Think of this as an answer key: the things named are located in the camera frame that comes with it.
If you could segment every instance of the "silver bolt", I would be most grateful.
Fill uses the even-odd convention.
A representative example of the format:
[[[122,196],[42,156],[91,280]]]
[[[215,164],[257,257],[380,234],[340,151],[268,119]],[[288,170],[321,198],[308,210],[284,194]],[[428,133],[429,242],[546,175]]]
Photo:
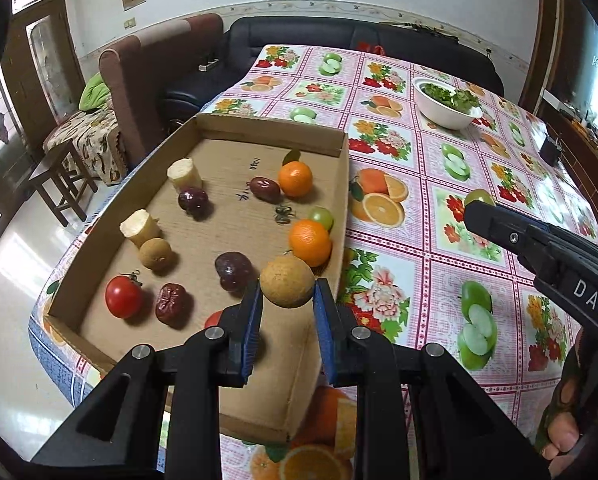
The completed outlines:
[[[350,333],[355,339],[368,339],[370,337],[370,330],[365,326],[356,326]]]
[[[205,336],[208,339],[218,339],[223,336],[225,332],[220,326],[212,326],[205,331]]]
[[[444,354],[444,347],[439,343],[428,343],[426,345],[426,354],[430,357],[441,357]]]
[[[137,345],[132,349],[132,357],[135,359],[143,359],[150,355],[150,347],[148,345]]]

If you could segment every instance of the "brown sofa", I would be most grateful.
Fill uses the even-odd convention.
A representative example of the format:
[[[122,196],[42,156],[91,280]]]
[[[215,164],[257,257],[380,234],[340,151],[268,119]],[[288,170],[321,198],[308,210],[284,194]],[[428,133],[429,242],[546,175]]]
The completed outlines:
[[[157,23],[105,49],[99,71],[110,89],[130,167],[166,137],[157,94],[172,80],[198,70],[221,40],[223,20],[202,14]]]

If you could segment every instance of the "wooden stool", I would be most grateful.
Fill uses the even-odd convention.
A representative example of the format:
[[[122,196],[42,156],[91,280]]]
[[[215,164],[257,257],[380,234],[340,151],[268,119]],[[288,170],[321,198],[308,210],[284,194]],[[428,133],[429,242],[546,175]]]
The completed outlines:
[[[72,155],[74,163],[78,170],[76,175],[70,175],[68,171],[63,167],[63,161],[68,155]],[[74,185],[76,180],[83,179],[83,183],[80,188]],[[45,190],[44,182],[52,180],[59,189],[61,196],[61,202],[59,205],[55,204],[48,192]],[[54,216],[63,224],[64,227],[68,226],[68,221],[65,216],[61,213],[64,209],[71,208],[82,221],[86,220],[86,214],[79,205],[83,192],[87,186],[92,188],[92,191],[96,193],[96,183],[94,179],[88,173],[88,168],[83,163],[79,153],[74,148],[72,140],[68,139],[57,144],[55,147],[44,156],[44,159],[34,169],[30,177],[28,178],[28,184],[34,186],[39,192],[41,198],[50,208],[50,211],[54,213]]]

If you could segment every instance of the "white bowl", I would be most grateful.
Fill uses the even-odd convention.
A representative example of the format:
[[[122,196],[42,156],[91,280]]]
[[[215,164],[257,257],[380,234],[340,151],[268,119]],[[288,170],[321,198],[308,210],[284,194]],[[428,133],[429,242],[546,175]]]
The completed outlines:
[[[484,114],[480,107],[473,107],[470,113],[463,114],[441,104],[439,101],[435,101],[432,97],[428,97],[421,89],[421,85],[426,83],[441,86],[441,88],[445,88],[451,92],[457,89],[452,85],[427,77],[416,77],[412,80],[412,84],[415,87],[415,102],[419,107],[419,111],[435,124],[449,130],[461,130],[468,126],[473,119],[479,119]]]

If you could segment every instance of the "black leather sofa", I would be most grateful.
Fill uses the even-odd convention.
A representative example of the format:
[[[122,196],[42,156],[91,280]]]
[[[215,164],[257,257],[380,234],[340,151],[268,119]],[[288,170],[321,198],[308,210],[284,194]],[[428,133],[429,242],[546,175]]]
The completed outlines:
[[[503,95],[502,80],[492,61],[454,38],[343,18],[258,16],[234,22],[215,49],[220,62],[208,72],[190,72],[166,85],[157,108],[167,123],[186,121],[242,79],[267,44],[356,50],[359,43],[381,45],[389,57],[419,63]]]

